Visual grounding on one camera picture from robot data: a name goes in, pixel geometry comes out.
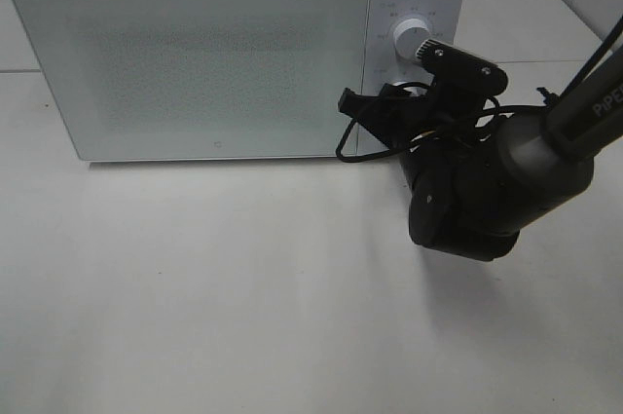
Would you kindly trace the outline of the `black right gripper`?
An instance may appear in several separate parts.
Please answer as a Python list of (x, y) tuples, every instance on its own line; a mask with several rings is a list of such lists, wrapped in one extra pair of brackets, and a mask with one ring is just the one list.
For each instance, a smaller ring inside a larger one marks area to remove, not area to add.
[(433, 82), (424, 94), (397, 95), (385, 84), (374, 101), (368, 95), (344, 88), (338, 111), (357, 117), (357, 123), (387, 148), (405, 145), (424, 129), (445, 126), (484, 108), (487, 97)]

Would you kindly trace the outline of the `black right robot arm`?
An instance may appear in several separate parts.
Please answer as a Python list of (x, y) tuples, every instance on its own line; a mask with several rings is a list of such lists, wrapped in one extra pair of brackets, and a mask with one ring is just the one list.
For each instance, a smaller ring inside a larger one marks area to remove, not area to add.
[(521, 230), (584, 192), (595, 156), (622, 134), (622, 48), (615, 25), (560, 94), (503, 105), (496, 64), (429, 39), (416, 58), (430, 83), (344, 90), (338, 108), (396, 157), (420, 246), (479, 261), (506, 255)]

